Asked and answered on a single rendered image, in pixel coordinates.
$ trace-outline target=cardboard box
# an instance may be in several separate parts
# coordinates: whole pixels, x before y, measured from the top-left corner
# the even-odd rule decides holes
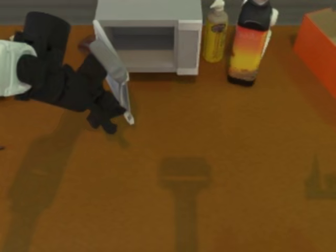
[[[294,51],[336,98],[336,11],[305,14]]]

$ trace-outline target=black bottle base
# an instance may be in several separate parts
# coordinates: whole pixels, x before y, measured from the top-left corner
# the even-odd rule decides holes
[[[247,81],[247,80],[242,80],[242,79],[237,79],[231,76],[227,76],[227,80],[228,82],[230,82],[231,84],[236,84],[236,85],[240,85],[243,87],[252,87],[254,85],[254,80],[252,81]]]

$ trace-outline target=yellow bottle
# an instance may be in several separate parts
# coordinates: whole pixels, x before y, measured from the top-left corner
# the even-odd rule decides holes
[[[225,49],[228,15],[224,11],[225,2],[215,0],[206,20],[204,33],[203,57],[215,63],[223,59]]]

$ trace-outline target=gray wall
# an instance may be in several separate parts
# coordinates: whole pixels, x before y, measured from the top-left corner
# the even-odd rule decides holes
[[[205,14],[212,1],[202,0]],[[336,8],[336,0],[271,0],[271,2],[280,12],[278,24],[281,25],[300,24],[304,13],[316,9]],[[231,23],[236,21],[241,3],[242,0],[226,0],[226,10]],[[97,0],[0,0],[0,24],[22,24],[25,14],[32,10],[54,14],[74,25],[91,24],[96,5]]]

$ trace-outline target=spray nozzle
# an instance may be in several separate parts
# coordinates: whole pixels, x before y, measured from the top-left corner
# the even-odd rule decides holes
[[[210,6],[211,9],[221,12],[224,10],[225,2],[224,0],[215,0],[214,3]]]

